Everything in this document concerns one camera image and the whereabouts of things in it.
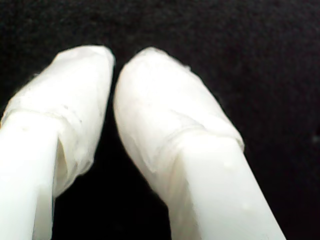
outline dark surface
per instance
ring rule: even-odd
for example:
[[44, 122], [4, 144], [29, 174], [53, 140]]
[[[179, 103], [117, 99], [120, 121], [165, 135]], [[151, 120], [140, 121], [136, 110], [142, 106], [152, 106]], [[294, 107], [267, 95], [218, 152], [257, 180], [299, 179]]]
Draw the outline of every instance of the dark surface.
[[[112, 49], [112, 89], [147, 46], [191, 66], [241, 132], [287, 240], [320, 239], [319, 0], [0, 0], [0, 111], [84, 44]], [[53, 239], [169, 240], [167, 208], [124, 152], [111, 99], [93, 168], [56, 201]]]

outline black background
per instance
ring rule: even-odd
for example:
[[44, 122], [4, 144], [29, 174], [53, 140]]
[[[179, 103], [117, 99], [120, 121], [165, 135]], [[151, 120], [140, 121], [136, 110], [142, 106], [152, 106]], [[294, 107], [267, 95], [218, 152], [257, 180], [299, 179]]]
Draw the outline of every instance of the black background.
[[[319, 0], [0, 0], [0, 112], [58, 52], [85, 44], [115, 54], [111, 91], [148, 46], [191, 66], [242, 134], [287, 239], [320, 239]], [[118, 138], [112, 97], [94, 166], [56, 201], [54, 240], [170, 239], [166, 206]]]

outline black fabric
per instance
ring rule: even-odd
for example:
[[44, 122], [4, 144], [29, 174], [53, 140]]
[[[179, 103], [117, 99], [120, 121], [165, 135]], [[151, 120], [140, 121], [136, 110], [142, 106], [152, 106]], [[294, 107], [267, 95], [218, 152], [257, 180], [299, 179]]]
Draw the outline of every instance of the black fabric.
[[[113, 90], [135, 53], [161, 48], [241, 132], [287, 239], [320, 239], [320, 1], [0, 0], [0, 19], [1, 111], [61, 50], [110, 47]], [[94, 166], [56, 201], [54, 240], [170, 239], [166, 206], [118, 138], [112, 97]]]

